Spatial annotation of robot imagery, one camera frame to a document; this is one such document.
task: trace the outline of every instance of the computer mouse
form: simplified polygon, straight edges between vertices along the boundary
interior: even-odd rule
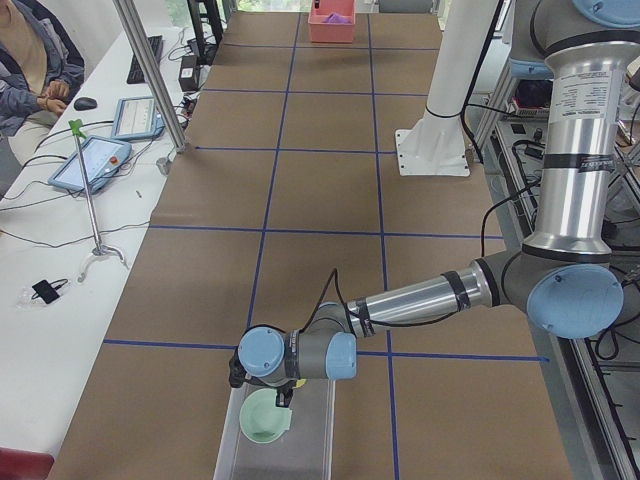
[[[76,110],[91,110],[98,106],[98,102],[93,98],[89,97],[80,97],[77,98],[75,102],[73,102],[73,108]]]

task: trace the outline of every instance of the gray jacket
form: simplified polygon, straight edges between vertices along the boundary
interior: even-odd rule
[[[36,0],[13,0],[25,20],[44,43],[47,52],[45,85],[62,80],[70,87],[69,99],[84,81],[84,60],[58,19]],[[40,111],[37,95],[29,85],[20,66],[0,43],[0,130],[13,136],[32,113]]]

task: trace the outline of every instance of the tablet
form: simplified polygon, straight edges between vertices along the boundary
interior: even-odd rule
[[[82,143],[91,193],[106,185],[118,168],[129,160],[131,145],[127,142],[90,136]],[[72,190],[84,190],[77,152],[71,155],[49,178],[49,185]]]
[[[155,138],[164,122],[153,97],[121,98],[118,101],[111,138],[133,141]]]

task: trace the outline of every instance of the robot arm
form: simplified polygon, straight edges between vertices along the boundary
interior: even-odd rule
[[[231,385],[277,388],[277,404],[286,406],[297,379],[355,376],[357,337],[476,305],[515,305],[564,338],[589,337],[613,323],[624,295],[607,268],[611,251],[600,231],[617,105],[626,67],[640,55],[639,27],[637,0],[518,0],[512,57],[520,66],[544,60],[555,76],[534,233],[520,251],[324,305],[301,330],[250,329],[231,359]]]

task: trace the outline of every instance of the green bowl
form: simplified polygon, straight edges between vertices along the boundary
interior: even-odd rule
[[[291,410],[276,407],[276,391],[262,388],[249,395],[240,409],[240,430],[255,443],[271,443],[289,430]]]

